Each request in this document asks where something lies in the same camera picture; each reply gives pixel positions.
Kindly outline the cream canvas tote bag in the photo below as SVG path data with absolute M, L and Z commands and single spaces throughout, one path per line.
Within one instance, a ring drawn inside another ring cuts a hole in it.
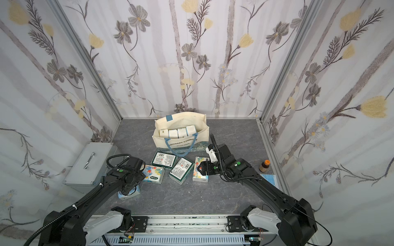
M 181 112 L 156 120 L 152 139 L 158 150 L 185 157 L 190 152 L 204 151 L 209 145 L 209 133 L 205 114 Z

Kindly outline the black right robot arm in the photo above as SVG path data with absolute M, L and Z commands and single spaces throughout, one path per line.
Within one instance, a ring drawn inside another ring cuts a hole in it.
M 203 176 L 219 175 L 225 182 L 239 183 L 251 189 L 271 211 L 249 206 L 237 221 L 228 220 L 227 232 L 264 229 L 280 237 L 287 246 L 305 246 L 318 231 L 321 223 L 316 221 L 313 209 L 305 199 L 297 200 L 282 192 L 263 178 L 246 160 L 235 159 L 225 144 L 218 145 L 210 134 L 206 148 L 209 160 L 198 166 Z

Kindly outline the green white tissue pack back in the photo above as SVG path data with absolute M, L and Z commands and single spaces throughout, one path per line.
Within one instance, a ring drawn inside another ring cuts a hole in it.
M 173 167 L 176 165 L 176 160 L 176 155 L 156 152 L 153 159 L 151 160 L 151 165 L 172 170 Z

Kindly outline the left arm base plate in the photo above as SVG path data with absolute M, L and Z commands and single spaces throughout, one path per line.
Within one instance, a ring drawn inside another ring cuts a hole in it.
M 145 233 L 148 225 L 148 216 L 132 216 L 132 225 L 129 233 Z

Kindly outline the green white tissue pack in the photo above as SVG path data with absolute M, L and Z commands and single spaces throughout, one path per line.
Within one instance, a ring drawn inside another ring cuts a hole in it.
M 172 170 L 173 167 L 176 165 L 176 160 L 176 155 L 156 152 L 153 159 L 151 160 L 151 165 Z
M 180 158 L 176 165 L 169 173 L 170 179 L 174 180 L 176 183 L 182 185 L 185 179 L 190 174 L 192 168 L 194 167 L 194 163 L 185 159 Z
M 183 138 L 183 137 L 187 137 L 188 136 L 186 128 L 179 128 L 178 129 L 178 133 L 179 133 L 179 138 Z

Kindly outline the green white tissue pack front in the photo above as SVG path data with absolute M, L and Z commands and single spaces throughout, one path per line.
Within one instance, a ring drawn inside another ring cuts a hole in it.
M 180 158 L 176 165 L 169 173 L 170 179 L 174 180 L 176 183 L 182 185 L 185 179 L 190 174 L 192 168 L 194 167 L 194 163 L 185 159 Z

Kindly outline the light blue purple-logo tissue pack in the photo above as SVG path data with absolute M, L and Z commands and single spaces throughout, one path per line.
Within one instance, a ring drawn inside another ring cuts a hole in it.
M 188 136 L 192 136 L 193 134 L 197 133 L 197 129 L 195 125 L 190 125 L 186 127 L 186 132 Z

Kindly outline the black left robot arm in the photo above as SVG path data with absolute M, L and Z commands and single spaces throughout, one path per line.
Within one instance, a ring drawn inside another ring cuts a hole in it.
M 96 210 L 113 194 L 122 192 L 127 195 L 144 178 L 145 162 L 129 154 L 103 176 L 99 184 L 84 197 L 64 210 L 52 211 L 43 226 L 34 232 L 24 243 L 30 245 L 39 237 L 40 246 L 84 246 L 87 232 L 83 227 Z

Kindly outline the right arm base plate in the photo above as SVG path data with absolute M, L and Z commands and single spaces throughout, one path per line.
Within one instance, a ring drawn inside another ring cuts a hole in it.
M 249 222 L 245 216 L 228 216 L 226 231 L 235 232 L 255 232 L 257 229 Z

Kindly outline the light blue tissue pack front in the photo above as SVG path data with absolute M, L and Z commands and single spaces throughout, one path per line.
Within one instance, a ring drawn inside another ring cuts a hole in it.
M 177 129 L 168 130 L 168 136 L 170 139 L 177 139 L 179 138 L 179 133 Z

